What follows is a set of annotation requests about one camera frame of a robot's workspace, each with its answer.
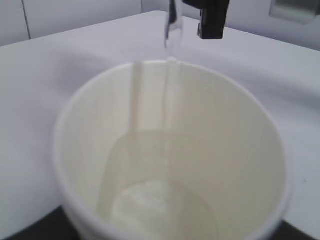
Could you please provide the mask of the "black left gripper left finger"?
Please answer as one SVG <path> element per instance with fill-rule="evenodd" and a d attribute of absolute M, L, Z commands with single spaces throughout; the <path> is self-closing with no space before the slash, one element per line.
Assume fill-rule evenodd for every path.
<path fill-rule="evenodd" d="M 7 237 L 6 240 L 79 240 L 80 236 L 70 223 L 62 207 L 28 228 Z"/>

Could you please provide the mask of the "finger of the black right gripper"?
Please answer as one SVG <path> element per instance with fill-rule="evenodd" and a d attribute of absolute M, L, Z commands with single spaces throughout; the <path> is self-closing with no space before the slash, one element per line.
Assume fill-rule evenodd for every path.
<path fill-rule="evenodd" d="M 229 0 L 183 0 L 200 10 L 198 36 L 203 40 L 221 40 L 224 36 Z"/>

